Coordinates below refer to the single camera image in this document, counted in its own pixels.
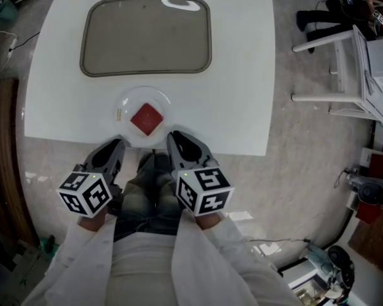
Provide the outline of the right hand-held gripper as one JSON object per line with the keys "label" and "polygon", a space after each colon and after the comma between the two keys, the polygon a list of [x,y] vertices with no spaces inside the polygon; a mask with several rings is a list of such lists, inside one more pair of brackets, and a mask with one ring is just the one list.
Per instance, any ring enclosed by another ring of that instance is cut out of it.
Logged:
{"label": "right hand-held gripper", "polygon": [[167,150],[179,204],[195,217],[224,210],[235,187],[209,147],[184,131],[172,131],[167,135]]}

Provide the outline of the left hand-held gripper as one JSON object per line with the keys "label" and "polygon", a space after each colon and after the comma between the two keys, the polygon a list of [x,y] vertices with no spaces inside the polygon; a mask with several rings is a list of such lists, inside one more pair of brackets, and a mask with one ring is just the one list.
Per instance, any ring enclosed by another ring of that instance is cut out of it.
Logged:
{"label": "left hand-held gripper", "polygon": [[57,188],[66,208],[94,218],[105,207],[116,215],[122,205],[122,189],[115,183],[125,153],[123,138],[113,138],[93,150],[84,164],[78,164]]}

